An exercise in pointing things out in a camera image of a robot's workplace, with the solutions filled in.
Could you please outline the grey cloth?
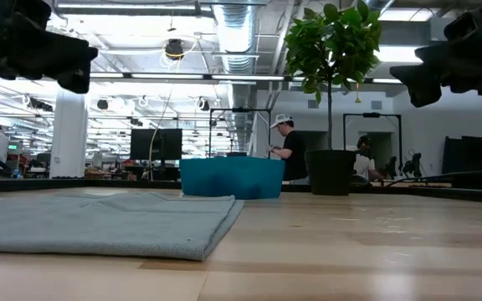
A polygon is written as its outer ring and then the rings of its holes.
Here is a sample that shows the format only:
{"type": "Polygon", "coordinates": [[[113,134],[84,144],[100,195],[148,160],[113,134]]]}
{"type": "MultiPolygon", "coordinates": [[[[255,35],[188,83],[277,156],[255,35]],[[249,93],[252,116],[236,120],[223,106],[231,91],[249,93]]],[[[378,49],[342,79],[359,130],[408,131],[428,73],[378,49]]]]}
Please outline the grey cloth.
{"type": "Polygon", "coordinates": [[[234,196],[63,193],[0,199],[0,253],[203,261],[244,209],[234,196]]]}

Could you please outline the blue plastic tupperware container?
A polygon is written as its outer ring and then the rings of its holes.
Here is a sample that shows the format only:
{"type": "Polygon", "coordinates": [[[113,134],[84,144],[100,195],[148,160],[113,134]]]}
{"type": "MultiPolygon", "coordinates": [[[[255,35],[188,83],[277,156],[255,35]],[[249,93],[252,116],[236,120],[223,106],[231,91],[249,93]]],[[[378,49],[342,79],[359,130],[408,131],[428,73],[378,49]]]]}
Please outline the blue plastic tupperware container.
{"type": "Polygon", "coordinates": [[[241,200],[280,196],[283,161],[251,156],[183,159],[182,191],[190,196],[235,196],[241,200]]]}

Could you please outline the white building column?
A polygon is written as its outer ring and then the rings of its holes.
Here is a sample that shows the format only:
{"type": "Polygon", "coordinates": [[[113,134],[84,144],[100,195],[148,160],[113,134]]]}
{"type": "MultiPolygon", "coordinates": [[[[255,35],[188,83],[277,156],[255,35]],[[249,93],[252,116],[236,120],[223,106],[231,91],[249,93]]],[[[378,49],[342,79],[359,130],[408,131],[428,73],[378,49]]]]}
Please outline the white building column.
{"type": "Polygon", "coordinates": [[[54,111],[54,136],[49,176],[85,175],[88,101],[84,94],[59,89],[54,111]]]}

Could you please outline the black cabinet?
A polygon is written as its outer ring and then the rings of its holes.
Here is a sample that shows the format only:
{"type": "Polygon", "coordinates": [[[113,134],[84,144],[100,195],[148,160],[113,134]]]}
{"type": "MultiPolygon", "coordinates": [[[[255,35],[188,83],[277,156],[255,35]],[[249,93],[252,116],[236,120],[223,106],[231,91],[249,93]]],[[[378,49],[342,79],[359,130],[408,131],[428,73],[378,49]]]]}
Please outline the black cabinet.
{"type": "MultiPolygon", "coordinates": [[[[442,173],[482,171],[482,137],[445,137],[442,173]]],[[[456,176],[453,188],[482,190],[482,176],[456,176]]]]}

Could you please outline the black monitor back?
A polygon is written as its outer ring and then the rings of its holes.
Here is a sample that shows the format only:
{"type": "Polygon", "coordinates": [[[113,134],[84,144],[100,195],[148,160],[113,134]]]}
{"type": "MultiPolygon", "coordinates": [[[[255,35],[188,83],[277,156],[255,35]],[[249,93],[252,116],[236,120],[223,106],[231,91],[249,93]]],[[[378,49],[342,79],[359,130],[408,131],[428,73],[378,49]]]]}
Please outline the black monitor back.
{"type": "Polygon", "coordinates": [[[174,161],[182,158],[181,129],[133,129],[132,160],[174,161]]]}

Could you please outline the green plant in black pot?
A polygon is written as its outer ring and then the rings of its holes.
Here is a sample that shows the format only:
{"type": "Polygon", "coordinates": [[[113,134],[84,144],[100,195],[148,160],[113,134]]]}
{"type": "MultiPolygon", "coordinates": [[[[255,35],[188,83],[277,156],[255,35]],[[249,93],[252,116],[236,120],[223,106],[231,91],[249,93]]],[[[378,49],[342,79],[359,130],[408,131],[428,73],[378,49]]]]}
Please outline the green plant in black pot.
{"type": "MultiPolygon", "coordinates": [[[[326,97],[328,139],[332,139],[331,87],[346,89],[351,83],[362,84],[366,75],[379,63],[376,52],[382,28],[380,13],[371,10],[364,0],[339,9],[327,3],[320,12],[305,8],[285,36],[288,75],[301,77],[301,88],[317,101],[326,97]]],[[[354,152],[323,150],[306,153],[311,192],[315,195],[346,196],[353,176],[354,152]]]]}

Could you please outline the black rig frame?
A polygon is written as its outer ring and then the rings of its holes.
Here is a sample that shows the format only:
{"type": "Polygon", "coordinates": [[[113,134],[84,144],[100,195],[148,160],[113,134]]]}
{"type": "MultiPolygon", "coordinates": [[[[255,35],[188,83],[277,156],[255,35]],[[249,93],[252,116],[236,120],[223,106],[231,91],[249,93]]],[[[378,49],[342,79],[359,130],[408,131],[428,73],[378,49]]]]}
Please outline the black rig frame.
{"type": "Polygon", "coordinates": [[[398,159],[399,159],[399,165],[397,168],[397,171],[400,171],[400,169],[403,167],[403,122],[402,122],[402,115],[397,115],[397,114],[381,114],[377,112],[366,112],[366,113],[344,113],[342,114],[342,146],[343,150],[346,149],[347,147],[347,137],[346,137],[346,118],[348,116],[360,116],[362,118],[382,118],[382,117],[395,117],[397,119],[397,137],[398,137],[398,159]]]}
{"type": "Polygon", "coordinates": [[[253,108],[228,108],[228,109],[214,109],[209,110],[208,118],[208,157],[211,158],[218,153],[218,150],[213,152],[213,134],[212,129],[215,127],[215,122],[224,121],[227,124],[233,122],[234,138],[230,143],[230,150],[233,149],[233,143],[236,143],[239,149],[245,147],[249,141],[249,133],[247,129],[248,123],[251,121],[255,125],[257,118],[265,121],[268,130],[268,140],[270,140],[270,124],[271,124],[271,110],[269,109],[253,109],[253,108]]]}

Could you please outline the black aluminium table frame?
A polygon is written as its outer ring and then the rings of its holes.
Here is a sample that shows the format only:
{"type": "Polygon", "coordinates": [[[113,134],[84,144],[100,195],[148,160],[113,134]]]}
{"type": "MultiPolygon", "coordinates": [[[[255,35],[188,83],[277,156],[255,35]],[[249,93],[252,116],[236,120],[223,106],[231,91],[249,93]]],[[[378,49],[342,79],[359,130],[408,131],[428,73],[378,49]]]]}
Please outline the black aluminium table frame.
{"type": "MultiPolygon", "coordinates": [[[[0,179],[0,192],[12,191],[37,191],[49,189],[70,189],[81,187],[108,187],[108,188],[144,188],[155,190],[181,190],[179,182],[173,181],[112,181],[85,178],[25,179],[7,180],[0,179]]],[[[350,193],[360,194],[388,194],[409,195],[455,199],[471,202],[482,202],[482,190],[458,189],[437,186],[372,186],[368,188],[354,187],[350,193]]]]}

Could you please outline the silver ventilation duct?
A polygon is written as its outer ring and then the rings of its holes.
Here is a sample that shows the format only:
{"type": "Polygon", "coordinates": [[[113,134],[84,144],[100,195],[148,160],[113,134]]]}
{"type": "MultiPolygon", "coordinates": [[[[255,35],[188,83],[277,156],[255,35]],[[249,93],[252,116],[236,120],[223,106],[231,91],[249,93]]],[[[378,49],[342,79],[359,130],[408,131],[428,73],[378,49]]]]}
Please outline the silver ventilation duct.
{"type": "MultiPolygon", "coordinates": [[[[212,5],[217,21],[217,34],[226,75],[249,75],[255,72],[256,58],[254,33],[257,8],[255,6],[216,4],[212,5]]],[[[228,102],[232,109],[253,109],[256,89],[250,84],[229,84],[228,102]]],[[[253,128],[253,113],[233,113],[238,151],[249,152],[253,128]]]]}

